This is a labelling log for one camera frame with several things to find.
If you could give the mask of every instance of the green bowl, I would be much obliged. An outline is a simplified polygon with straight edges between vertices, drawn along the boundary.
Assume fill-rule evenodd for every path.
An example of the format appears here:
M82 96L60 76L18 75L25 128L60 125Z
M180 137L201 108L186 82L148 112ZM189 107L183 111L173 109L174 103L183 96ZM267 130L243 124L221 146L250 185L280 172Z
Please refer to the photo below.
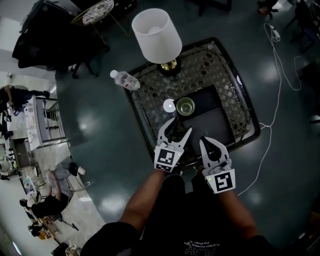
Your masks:
M176 110L182 116L190 116L195 111L195 108L195 102L188 97L183 97L176 103Z

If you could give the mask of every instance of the plastic bottle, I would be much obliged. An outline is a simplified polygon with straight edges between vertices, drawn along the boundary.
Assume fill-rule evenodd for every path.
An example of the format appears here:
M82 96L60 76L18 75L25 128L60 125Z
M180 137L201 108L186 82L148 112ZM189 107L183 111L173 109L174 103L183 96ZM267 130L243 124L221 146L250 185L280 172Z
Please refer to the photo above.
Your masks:
M114 82L117 85L122 86L130 91L135 91L140 88L139 80L125 71L118 72L116 70L112 70L110 72L110 77L114 79Z

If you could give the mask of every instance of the gray pants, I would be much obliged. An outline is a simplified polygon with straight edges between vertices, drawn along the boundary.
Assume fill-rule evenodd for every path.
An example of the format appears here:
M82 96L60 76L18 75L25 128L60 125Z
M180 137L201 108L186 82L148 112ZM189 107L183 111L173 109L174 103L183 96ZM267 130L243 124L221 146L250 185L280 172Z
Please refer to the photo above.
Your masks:
M63 159L60 163L57 164L57 166L54 169L55 175L58 179L61 193L65 194L69 198L73 196L73 192L69 189L68 182L66 181L66 178L71 175L71 173L68 171L69 164L72 162L72 159L70 157L66 157ZM50 186L55 189L56 184L55 181L52 179L51 175L48 173L46 175L46 179L48 180L48 183Z

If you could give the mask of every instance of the power cord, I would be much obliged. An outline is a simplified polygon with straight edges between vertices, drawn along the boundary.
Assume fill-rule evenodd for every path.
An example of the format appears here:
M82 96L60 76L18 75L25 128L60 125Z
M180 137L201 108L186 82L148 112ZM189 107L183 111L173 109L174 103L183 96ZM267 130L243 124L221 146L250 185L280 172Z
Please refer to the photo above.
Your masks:
M279 91L278 91L278 98L277 98L277 103L276 103L276 107L275 107L275 111L274 111L274 116L273 116L273 120L272 120L271 124L270 124L270 125L266 125L266 124L264 124L264 123L262 123L262 122L259 123L260 125L262 125L261 130L264 129L264 128L270 128L269 145L268 145L268 147L267 147L267 149L266 149L266 151L265 151L265 153L264 153L264 155L263 155L263 157L262 157L262 159L261 159L261 162L260 162L260 164L259 164L259 168L258 168L258 171L257 171L257 173L256 173L256 176L255 176L254 181L253 181L245 190L243 190L242 192L240 192L240 193L238 194L238 196L240 196L242 193L246 192L246 191L257 181L258 176L259 176L259 173L260 173L261 165L262 165L262 163L263 163L263 161L264 161L264 159L265 159L265 157L266 157L266 155L267 155L267 153L268 153L268 150L270 149L270 146L271 146L272 126L274 125L275 120L276 120L276 116L277 116L277 111L278 111L279 102L280 102L281 85L282 85L282 78L281 78L281 74L280 74L280 72L279 72L278 62L280 63L283 76L285 77L285 79L286 79L286 81L288 82L288 84L289 84L289 86L291 87L291 89L294 90L294 91L300 91L301 88L302 88L301 81L300 81L300 79L299 79L299 76L298 76L298 74L297 74L297 69L296 69L296 59L297 59L297 58L302 58L302 57L301 57L301 56L296 56L296 57L293 59L294 72L295 72L295 75L296 75L297 79L299 80L299 84L300 84L300 87L299 87L298 89L296 89L296 88L293 88L293 87L292 87L289 79L287 78L286 73L285 73L285 69L284 69L284 67L283 67L283 64L282 64L282 62L281 62L281 59L280 59L280 57L279 57L279 55L278 55L278 53L277 53L277 51L276 51L275 45L274 45L274 43L280 42L280 40L281 40L280 34L278 33L278 31L275 29L274 26L272 26L272 25L270 25L270 24L268 24L268 23L265 23L263 26L264 26L264 31L265 31L265 33L266 33L266 35L267 35L267 37L268 37L268 39L269 39L269 41L270 41L270 44L271 44L271 46L272 46L272 48L273 48L273 56L274 56L275 68L276 68L277 74L278 74L279 79L280 79ZM270 28L270 34L269 34L268 31L267 31L267 26Z

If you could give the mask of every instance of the bottle cap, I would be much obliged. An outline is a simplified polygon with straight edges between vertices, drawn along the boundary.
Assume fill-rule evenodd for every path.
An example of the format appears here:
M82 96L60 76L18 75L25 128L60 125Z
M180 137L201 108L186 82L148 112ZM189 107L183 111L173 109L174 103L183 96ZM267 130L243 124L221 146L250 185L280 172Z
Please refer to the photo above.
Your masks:
M116 71L116 70L112 70L112 71L110 72L110 77L112 77L112 78L116 78L118 75L119 75L119 72Z
M176 111L174 100L172 98L166 99L163 103L163 109L168 113Z

